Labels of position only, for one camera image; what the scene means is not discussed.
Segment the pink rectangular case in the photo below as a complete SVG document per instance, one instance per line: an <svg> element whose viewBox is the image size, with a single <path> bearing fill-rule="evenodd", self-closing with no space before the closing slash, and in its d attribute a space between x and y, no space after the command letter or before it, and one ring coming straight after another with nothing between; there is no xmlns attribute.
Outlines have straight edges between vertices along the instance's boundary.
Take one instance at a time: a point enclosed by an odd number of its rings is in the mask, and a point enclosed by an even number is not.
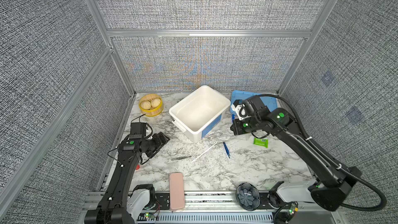
<svg viewBox="0 0 398 224"><path fill-rule="evenodd" d="M183 174L180 172L170 174L169 183L170 210L179 211L185 207Z"/></svg>

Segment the blue plastic tweezers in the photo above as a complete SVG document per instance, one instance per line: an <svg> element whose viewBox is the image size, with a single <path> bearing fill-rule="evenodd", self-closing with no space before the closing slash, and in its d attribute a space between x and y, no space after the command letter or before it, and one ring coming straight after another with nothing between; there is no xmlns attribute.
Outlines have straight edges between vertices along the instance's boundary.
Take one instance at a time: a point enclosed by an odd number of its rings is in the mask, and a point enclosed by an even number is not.
<svg viewBox="0 0 398 224"><path fill-rule="evenodd" d="M225 149L225 151L226 151L226 154L227 154L228 158L230 158L231 155L230 155L229 149L228 149L228 147L227 147L227 145L226 145L225 142L223 142L223 146L224 146L224 149Z"/></svg>

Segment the blue plastic bin lid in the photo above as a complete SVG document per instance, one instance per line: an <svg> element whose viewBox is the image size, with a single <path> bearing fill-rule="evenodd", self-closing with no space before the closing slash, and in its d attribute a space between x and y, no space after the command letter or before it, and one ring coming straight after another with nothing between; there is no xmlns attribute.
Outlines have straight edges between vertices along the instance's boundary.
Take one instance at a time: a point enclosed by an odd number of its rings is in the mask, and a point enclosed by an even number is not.
<svg viewBox="0 0 398 224"><path fill-rule="evenodd" d="M247 98L249 98L251 96L260 95L260 94L261 93L234 90L232 92L232 94L231 94L231 104L233 104L236 100L245 100L245 99L247 99ZM273 98L273 97L261 97L261 100L264 103L264 105L266 105L271 112L278 107L276 98Z"/></svg>

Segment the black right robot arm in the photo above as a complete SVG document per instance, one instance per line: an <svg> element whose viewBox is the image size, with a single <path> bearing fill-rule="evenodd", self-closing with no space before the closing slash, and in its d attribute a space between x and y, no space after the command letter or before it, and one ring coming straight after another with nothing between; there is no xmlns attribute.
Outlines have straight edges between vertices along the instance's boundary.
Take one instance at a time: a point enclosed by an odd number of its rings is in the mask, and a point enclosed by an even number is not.
<svg viewBox="0 0 398 224"><path fill-rule="evenodd" d="M320 147L304 130L299 118L284 108L268 108L264 95L235 100L231 109L235 119L230 127L234 135L265 132L288 145L312 170L314 179L307 183L277 182L269 191L268 201L273 207L289 202L313 202L328 211L344 206L344 201L362 173L343 163Z"/></svg>

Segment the green packet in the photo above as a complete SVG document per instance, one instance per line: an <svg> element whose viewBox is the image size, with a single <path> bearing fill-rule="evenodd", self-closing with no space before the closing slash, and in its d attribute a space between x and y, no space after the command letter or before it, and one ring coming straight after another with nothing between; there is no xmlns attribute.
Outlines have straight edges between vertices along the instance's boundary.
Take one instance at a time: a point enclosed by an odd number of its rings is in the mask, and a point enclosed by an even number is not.
<svg viewBox="0 0 398 224"><path fill-rule="evenodd" d="M254 138L254 145L268 148L268 139Z"/></svg>

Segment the left steamed bun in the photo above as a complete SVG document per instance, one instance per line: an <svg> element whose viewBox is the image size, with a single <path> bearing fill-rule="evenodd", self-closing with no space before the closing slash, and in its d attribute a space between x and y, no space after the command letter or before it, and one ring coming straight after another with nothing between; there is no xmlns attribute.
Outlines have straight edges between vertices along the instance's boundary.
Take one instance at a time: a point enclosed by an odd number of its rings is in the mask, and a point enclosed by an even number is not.
<svg viewBox="0 0 398 224"><path fill-rule="evenodd" d="M151 109L151 103L150 103L150 101L147 101L147 100L142 101L142 102L140 103L140 107L141 107L143 110L150 110L150 109Z"/></svg>

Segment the yellow bamboo steamer basket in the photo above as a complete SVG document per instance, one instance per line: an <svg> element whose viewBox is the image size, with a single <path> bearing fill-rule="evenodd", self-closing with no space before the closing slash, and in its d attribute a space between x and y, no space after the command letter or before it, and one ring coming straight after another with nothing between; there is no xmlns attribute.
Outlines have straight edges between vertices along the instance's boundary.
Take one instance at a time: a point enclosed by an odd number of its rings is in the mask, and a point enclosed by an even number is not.
<svg viewBox="0 0 398 224"><path fill-rule="evenodd" d="M154 117L160 115L164 110L164 104L162 98L158 94L146 94L144 95L138 106L147 117Z"/></svg>

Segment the right steamed bun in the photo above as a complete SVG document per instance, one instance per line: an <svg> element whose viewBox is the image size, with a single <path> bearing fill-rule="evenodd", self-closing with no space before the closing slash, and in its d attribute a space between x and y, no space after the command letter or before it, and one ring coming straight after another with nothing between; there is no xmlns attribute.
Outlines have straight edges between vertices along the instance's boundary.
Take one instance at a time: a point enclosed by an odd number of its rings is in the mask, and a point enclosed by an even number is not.
<svg viewBox="0 0 398 224"><path fill-rule="evenodd" d="M152 108L157 108L161 104L162 100L160 98L154 98L150 101Z"/></svg>

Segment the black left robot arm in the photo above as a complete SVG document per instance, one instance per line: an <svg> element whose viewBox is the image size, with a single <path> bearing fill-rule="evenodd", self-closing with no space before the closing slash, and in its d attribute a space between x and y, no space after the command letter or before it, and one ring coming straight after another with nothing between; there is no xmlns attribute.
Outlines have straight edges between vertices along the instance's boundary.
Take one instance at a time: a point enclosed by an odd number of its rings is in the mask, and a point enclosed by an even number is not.
<svg viewBox="0 0 398 224"><path fill-rule="evenodd" d="M155 133L151 139L141 134L125 138L118 145L119 165L110 180L103 198L94 210L86 213L85 224L134 224L136 218L127 210L127 198L136 167L141 162L142 154L149 153L150 158L170 141L164 133Z"/></svg>

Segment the black flower-shaped dish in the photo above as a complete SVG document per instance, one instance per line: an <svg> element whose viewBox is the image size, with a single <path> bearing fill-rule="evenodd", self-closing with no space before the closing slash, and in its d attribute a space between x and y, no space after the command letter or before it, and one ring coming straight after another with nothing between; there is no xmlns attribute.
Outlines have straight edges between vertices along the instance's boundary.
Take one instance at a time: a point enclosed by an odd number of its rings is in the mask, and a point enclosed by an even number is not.
<svg viewBox="0 0 398 224"><path fill-rule="evenodd" d="M255 211L260 206L260 193L250 183L242 183L236 189L237 203L247 211Z"/></svg>

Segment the metal tweezers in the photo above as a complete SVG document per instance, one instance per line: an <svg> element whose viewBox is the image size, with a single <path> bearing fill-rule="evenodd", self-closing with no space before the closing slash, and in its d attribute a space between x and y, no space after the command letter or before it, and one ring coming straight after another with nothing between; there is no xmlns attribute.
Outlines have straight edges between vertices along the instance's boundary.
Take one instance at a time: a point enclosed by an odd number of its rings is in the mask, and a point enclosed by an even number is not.
<svg viewBox="0 0 398 224"><path fill-rule="evenodd" d="M173 158L171 161L178 161L178 160L183 160L183 159L188 159L191 158L191 156L183 156L183 157L178 157L178 158Z"/></svg>

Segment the steamed bun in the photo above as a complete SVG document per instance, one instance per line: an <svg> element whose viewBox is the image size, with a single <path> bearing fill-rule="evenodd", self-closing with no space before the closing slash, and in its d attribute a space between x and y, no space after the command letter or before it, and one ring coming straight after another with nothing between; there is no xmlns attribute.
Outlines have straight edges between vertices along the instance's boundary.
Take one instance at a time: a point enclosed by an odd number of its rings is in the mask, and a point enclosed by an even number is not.
<svg viewBox="0 0 398 224"><path fill-rule="evenodd" d="M150 110L150 109L151 109L151 103L150 103L150 101L147 101L147 100L142 101L142 102L140 103L140 107L141 107L143 110Z"/></svg>
<svg viewBox="0 0 398 224"><path fill-rule="evenodd" d="M160 98L154 98L150 101L152 108L157 108L161 104L162 100Z"/></svg>

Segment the white plastic storage bin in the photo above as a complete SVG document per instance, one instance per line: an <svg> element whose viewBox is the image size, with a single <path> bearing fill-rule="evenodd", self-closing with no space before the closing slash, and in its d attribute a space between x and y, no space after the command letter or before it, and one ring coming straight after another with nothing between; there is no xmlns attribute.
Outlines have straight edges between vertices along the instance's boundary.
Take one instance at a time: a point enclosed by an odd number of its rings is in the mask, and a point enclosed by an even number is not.
<svg viewBox="0 0 398 224"><path fill-rule="evenodd" d="M231 101L209 86L201 86L169 109L173 124L192 142L204 138L223 118Z"/></svg>

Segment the clear glass stirring rod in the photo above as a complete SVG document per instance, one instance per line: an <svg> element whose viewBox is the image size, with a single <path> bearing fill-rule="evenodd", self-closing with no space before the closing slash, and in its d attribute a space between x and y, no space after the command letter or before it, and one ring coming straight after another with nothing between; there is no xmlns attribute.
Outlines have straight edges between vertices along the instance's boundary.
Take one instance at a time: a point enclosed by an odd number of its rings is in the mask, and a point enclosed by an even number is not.
<svg viewBox="0 0 398 224"><path fill-rule="evenodd" d="M198 159L200 159L202 156L204 156L207 152L212 150L214 147L216 147L218 143L214 143L212 146L210 146L208 149L206 149L204 152L202 152L199 156L197 156L195 159L191 161L191 163L196 162Z"/></svg>

